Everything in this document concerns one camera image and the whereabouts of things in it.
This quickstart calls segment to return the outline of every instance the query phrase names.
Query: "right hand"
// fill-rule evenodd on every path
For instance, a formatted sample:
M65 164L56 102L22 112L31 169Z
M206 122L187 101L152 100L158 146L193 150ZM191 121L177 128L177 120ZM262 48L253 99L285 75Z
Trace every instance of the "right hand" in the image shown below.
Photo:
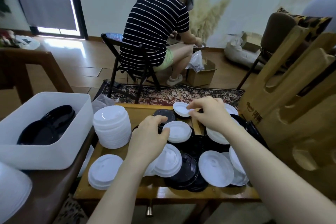
M187 109L203 108L203 113L197 111L190 111L191 117L196 118L204 126L212 130L222 133L223 127L229 128L234 126L235 122L225 109L225 105L222 99L212 98L207 96L205 98L199 98L192 101Z
M202 38L197 37L195 44L196 44L197 47L202 47L203 46L203 40L202 40Z

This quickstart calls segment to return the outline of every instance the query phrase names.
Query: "striped shirt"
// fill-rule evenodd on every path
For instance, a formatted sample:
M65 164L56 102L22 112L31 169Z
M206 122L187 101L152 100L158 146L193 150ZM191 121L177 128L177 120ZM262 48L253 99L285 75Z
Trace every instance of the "striped shirt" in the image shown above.
M132 48L120 48L120 70L143 70L145 59L138 52L146 48L153 67L162 64L166 55L166 42L173 31L189 30L188 9L180 0L138 0L133 6L125 26L123 42Z

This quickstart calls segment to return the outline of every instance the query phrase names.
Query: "shoe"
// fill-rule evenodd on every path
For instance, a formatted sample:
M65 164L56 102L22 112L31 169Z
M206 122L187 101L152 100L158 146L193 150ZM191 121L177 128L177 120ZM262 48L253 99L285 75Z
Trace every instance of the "shoe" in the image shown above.
M182 82L182 80L183 80L182 74L179 74L178 78L176 78L176 79L172 79L171 76L170 76L169 79L168 79L168 81L167 81L167 85L174 86L174 85Z

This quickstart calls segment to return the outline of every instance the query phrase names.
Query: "white plastic bin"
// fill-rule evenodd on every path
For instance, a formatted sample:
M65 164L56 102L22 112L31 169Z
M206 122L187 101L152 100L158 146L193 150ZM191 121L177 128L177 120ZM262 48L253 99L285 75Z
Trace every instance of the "white plastic bin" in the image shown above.
M51 145L17 145L23 129L61 105L76 116L61 138ZM61 170L71 166L93 120L88 94L41 92L0 121L0 161L20 170Z

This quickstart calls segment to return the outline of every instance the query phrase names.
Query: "leopard print fabric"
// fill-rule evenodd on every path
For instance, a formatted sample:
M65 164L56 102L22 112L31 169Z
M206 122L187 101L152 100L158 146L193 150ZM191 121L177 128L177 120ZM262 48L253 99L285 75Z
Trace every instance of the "leopard print fabric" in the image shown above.
M331 21L331 17L310 17L304 15L295 15L290 14L288 11L280 7L277 10L278 13L284 13L292 16L296 24L300 27L309 28L310 32L306 37L306 41L311 43L313 42L328 26L329 22Z

